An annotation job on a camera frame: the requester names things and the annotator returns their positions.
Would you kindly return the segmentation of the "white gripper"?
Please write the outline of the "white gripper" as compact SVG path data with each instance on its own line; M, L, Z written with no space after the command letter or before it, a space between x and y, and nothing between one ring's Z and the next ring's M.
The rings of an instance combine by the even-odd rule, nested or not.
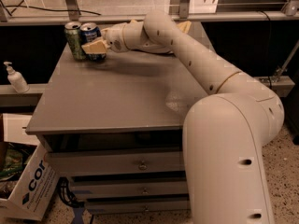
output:
M102 37L82 45L86 54L106 54L108 49L113 51L128 51L124 41L125 23L115 24L101 31Z

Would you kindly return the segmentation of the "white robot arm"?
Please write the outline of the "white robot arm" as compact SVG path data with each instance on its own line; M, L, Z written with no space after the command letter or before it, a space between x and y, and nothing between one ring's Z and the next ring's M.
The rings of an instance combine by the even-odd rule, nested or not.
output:
M183 124L193 224L275 224L262 148L281 130L284 108L263 83L188 35L160 10L120 23L83 45L88 54L171 51L207 96Z

